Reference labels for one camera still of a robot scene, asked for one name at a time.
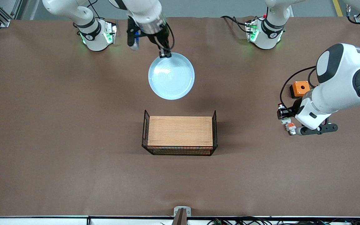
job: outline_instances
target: blue plate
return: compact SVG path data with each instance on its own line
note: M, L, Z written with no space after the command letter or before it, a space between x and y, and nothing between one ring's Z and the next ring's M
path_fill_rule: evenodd
M194 68L190 61L179 53L171 57L157 57L148 71L148 81L159 97L175 100L184 97L193 87Z

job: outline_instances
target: wooden board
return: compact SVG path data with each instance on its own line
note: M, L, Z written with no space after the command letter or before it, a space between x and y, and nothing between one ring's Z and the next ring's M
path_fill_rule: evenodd
M212 117L151 116L148 145L212 146Z

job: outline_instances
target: cable connector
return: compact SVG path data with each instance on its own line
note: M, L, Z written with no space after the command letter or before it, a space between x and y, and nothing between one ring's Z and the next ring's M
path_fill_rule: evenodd
M348 4L345 5L345 14L347 15L347 17L350 17L351 15L351 6Z

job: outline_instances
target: plate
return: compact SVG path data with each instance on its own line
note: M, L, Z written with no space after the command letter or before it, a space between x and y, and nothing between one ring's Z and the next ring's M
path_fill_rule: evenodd
M184 97L193 87L195 79L191 62L183 55L172 52L171 57L157 57L148 72L148 81L159 97L175 100Z

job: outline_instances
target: gray floor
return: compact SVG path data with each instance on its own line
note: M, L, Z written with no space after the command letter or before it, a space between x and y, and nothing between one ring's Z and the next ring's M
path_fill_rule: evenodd
M266 12L264 0L160 0L166 17L221 17L224 15L246 17ZM99 0L94 7L101 17L126 19L126 12ZM293 5L296 17L335 17L332 0L308 0ZM42 0L29 0L23 19L59 20L43 6Z

